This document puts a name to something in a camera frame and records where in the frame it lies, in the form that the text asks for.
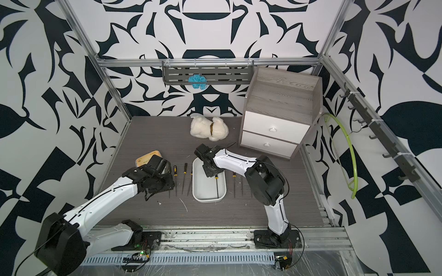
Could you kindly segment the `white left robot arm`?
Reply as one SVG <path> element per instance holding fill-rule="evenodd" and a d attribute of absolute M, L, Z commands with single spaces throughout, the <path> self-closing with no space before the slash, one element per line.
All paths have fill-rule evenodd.
<path fill-rule="evenodd" d="M 58 276 L 67 276 L 88 257 L 123 247 L 146 248 L 143 228 L 131 221 L 92 234 L 104 217 L 127 200 L 143 193 L 145 200 L 174 188 L 170 162 L 153 155 L 147 164 L 125 171 L 113 184 L 91 200 L 62 215 L 44 219 L 34 256 Z"/>

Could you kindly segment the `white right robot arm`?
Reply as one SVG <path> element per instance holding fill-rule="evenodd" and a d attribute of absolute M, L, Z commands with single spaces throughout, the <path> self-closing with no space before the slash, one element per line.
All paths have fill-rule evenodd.
<path fill-rule="evenodd" d="M 203 162 L 207 177 L 229 170 L 246 178 L 251 192 L 263 204 L 268 218 L 266 230 L 256 230 L 253 241 L 257 248 L 295 248 L 300 243 L 300 231 L 293 230 L 285 214 L 283 199 L 288 182 L 283 173 L 265 155 L 250 158 L 230 152 L 226 148 L 209 148 L 201 144 L 195 155 Z"/>

